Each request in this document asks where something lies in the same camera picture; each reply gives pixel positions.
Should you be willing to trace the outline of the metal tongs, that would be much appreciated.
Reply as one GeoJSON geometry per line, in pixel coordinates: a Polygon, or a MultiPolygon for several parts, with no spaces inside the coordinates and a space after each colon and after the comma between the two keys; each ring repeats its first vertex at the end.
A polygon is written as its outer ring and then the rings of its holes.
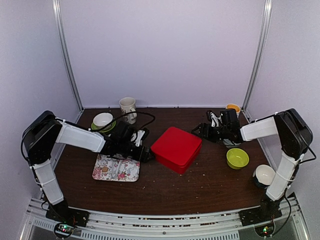
{"type": "Polygon", "coordinates": [[[118,177],[118,174],[120,172],[120,168],[121,168],[121,165],[122,165],[122,160],[117,160],[113,163],[113,166],[112,166],[112,172],[111,172],[111,178],[114,180],[118,177]]]}

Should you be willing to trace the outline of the red box lid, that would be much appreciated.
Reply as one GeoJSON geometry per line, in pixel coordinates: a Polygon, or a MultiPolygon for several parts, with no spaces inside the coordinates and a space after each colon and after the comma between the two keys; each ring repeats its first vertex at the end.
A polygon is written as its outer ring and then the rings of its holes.
{"type": "Polygon", "coordinates": [[[170,152],[193,153],[200,145],[201,138],[172,126],[154,142],[151,149],[155,155],[166,158],[170,152]]]}

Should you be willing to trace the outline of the red box base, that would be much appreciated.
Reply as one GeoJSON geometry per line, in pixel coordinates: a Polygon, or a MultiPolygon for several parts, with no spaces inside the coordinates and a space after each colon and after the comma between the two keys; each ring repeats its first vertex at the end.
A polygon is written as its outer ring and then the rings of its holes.
{"type": "Polygon", "coordinates": [[[194,152],[187,153],[187,151],[171,151],[167,157],[157,154],[155,159],[173,170],[178,174],[184,174],[190,165],[194,162],[201,151],[202,146],[200,145],[194,152]]]}

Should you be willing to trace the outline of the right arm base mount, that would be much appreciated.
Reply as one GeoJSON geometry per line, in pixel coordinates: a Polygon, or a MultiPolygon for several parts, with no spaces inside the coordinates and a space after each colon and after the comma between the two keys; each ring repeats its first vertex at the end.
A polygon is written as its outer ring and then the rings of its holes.
{"type": "Polygon", "coordinates": [[[280,203],[283,197],[272,200],[264,195],[258,207],[239,211],[239,218],[243,227],[255,225],[255,232],[259,237],[271,237],[276,232],[275,219],[282,216],[280,203]]]}

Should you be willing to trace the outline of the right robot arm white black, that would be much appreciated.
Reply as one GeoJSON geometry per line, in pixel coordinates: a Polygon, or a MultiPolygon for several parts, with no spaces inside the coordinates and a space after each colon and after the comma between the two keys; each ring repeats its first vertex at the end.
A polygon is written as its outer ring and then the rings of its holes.
{"type": "Polygon", "coordinates": [[[313,132],[295,108],[275,112],[241,125],[235,109],[221,110],[219,115],[207,111],[207,122],[199,123],[191,133],[212,143],[228,140],[236,145],[258,140],[275,140],[278,162],[275,176],[265,190],[264,198],[256,210],[259,220],[268,220],[278,209],[287,189],[296,178],[300,164],[311,152],[313,132]]]}

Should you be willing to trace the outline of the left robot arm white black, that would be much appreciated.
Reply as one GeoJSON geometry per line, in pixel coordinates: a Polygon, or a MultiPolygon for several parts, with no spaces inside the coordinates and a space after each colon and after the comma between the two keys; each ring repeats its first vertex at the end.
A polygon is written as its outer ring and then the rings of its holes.
{"type": "Polygon", "coordinates": [[[69,221],[72,211],[55,175],[60,156],[53,156],[52,152],[58,145],[74,146],[111,158],[121,155],[141,163],[155,157],[152,150],[143,145],[150,133],[147,126],[136,129],[123,121],[125,116],[112,117],[96,128],[85,128],[46,110],[23,132],[21,155],[46,197],[49,211],[61,222],[69,221]]]}

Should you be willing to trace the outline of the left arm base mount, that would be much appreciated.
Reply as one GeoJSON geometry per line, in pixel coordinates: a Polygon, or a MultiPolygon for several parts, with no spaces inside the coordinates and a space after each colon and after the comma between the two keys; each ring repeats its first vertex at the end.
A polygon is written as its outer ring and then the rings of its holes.
{"type": "Polygon", "coordinates": [[[76,228],[87,226],[90,213],[86,210],[70,208],[65,198],[62,202],[54,205],[49,202],[44,194],[44,202],[41,204],[42,209],[44,209],[43,205],[45,203],[48,203],[45,217],[56,221],[53,233],[58,239],[65,240],[73,234],[76,228]]]}

